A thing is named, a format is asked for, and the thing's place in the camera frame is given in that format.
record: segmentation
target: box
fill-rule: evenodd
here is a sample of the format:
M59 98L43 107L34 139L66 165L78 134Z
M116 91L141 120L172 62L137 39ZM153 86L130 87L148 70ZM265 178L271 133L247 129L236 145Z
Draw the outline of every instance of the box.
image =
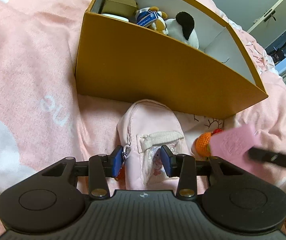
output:
M175 111L220 119L267 98L241 40L213 11L196 0L136 1L140 8L158 6L169 18L188 12L200 48L102 16L104 0L93 0L84 14L77 55L79 94L131 103L148 98Z
M106 0L101 13L109 13L129 19L137 10L135 0Z

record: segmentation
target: plush toy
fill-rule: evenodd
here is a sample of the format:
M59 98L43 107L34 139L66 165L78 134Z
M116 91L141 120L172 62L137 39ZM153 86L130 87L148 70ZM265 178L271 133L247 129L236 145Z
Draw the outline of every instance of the plush toy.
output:
M200 137L195 142L196 152L203 157L210 157L211 150L209 147L209 142L210 142L211 136L219 132L222 132L222 129L218 128L218 129L215 129L213 132L206 132L206 133L201 134Z
M196 49L199 48L199 40L194 29L194 19L187 12L179 12L175 19L165 21L169 36Z
M141 10L136 11L136 14L135 14L136 23L138 23L145 16L151 14L152 12L156 12L158 14L158 19L155 22L153 22L151 25L147 26L147 28L167 35L168 31L167 31L165 21L164 21L164 19L167 18L167 14L165 12L159 11L158 7L155 7L155 6L146 7Z

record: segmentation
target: black plush ear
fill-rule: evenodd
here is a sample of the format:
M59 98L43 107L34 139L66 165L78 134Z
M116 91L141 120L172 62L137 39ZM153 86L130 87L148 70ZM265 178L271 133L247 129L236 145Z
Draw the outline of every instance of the black plush ear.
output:
M194 19L187 12L179 12L176 17L176 21L182 26L183 36L188 41L190 35L194 29Z

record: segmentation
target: door handle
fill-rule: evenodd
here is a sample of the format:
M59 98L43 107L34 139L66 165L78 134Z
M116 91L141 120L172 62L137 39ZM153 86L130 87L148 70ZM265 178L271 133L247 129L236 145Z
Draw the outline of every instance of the door handle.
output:
M271 12L263 21L267 22L271 17L273 17L273 19L276 21L274 14L275 14L275 10Z

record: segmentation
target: bed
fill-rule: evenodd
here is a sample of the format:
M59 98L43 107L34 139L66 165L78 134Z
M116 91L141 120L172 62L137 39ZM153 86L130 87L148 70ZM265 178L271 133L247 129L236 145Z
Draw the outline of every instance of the bed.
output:
M235 29L269 97L226 120L176 112L188 146L205 131L252 123L263 148L286 152L286 85L271 57L212 0L198 1ZM119 144L116 125L131 104L76 93L73 69L90 2L0 0L0 193L66 156L83 161ZM93 44L89 54L102 49ZM286 192L286 169L265 169L263 179ZM108 183L111 193L126 187ZM86 192L85 182L78 188Z

